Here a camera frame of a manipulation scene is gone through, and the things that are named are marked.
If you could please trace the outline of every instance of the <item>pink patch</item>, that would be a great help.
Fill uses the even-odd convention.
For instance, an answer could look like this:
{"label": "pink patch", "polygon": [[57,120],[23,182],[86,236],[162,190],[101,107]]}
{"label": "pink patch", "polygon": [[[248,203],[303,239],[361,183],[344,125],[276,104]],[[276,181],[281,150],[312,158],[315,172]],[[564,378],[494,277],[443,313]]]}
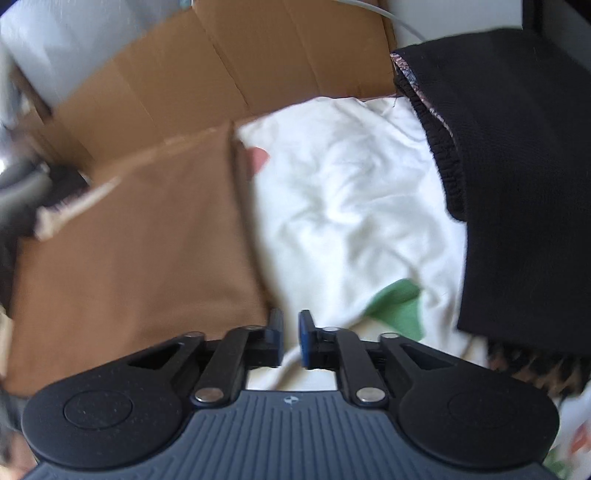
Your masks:
{"label": "pink patch", "polygon": [[269,154],[258,147],[247,148],[246,152],[249,156],[249,177],[252,179],[257,173],[259,173],[265,163],[269,161]]}

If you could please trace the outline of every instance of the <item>gray cable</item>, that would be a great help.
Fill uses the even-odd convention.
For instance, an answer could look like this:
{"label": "gray cable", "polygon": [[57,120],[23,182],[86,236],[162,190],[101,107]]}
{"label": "gray cable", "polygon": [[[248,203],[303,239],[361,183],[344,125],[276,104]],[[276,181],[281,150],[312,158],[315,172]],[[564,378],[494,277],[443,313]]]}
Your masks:
{"label": "gray cable", "polygon": [[380,7],[375,7],[374,5],[367,4],[366,2],[363,2],[361,0],[337,0],[337,2],[340,2],[342,4],[354,5],[356,7],[365,8],[366,10],[370,10],[372,12],[380,14],[383,17],[389,18],[390,20],[392,20],[393,22],[395,22],[399,25],[402,25],[406,30],[408,30],[410,33],[412,33],[420,41],[427,41],[427,39],[425,37],[423,37],[418,31],[416,31],[413,27],[408,25],[406,22],[400,20],[396,15],[391,14],[390,12],[387,12],[386,10],[384,10]]}

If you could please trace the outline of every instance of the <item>white wall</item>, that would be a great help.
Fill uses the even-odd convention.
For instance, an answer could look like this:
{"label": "white wall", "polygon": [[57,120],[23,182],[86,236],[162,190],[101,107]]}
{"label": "white wall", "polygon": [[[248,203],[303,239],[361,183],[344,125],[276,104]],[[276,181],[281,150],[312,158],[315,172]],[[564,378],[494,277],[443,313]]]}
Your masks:
{"label": "white wall", "polygon": [[[521,0],[388,0],[388,5],[428,40],[522,22]],[[395,25],[395,31],[400,47],[418,43],[403,27]]]}

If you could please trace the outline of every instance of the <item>cardboard box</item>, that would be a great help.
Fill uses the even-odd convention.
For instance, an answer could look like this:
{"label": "cardboard box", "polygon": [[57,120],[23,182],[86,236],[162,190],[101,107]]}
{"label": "cardboard box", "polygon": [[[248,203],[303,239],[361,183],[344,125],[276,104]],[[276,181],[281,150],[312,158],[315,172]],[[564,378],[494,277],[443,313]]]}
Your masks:
{"label": "cardboard box", "polygon": [[199,0],[107,62],[31,135],[52,160],[92,173],[315,96],[390,95],[393,42],[389,21],[334,0]]}

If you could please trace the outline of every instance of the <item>green patch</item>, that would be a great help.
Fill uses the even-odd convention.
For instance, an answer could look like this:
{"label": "green patch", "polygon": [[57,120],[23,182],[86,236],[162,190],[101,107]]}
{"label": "green patch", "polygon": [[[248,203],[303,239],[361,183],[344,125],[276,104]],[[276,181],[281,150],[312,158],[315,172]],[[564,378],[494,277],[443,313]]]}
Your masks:
{"label": "green patch", "polygon": [[397,333],[416,342],[424,337],[418,317],[421,289],[403,278],[380,290],[369,302],[364,316],[390,325]]}
{"label": "green patch", "polygon": [[558,459],[557,450],[557,448],[550,450],[544,460],[544,466],[561,480],[569,480],[573,474],[573,467],[568,461]]}

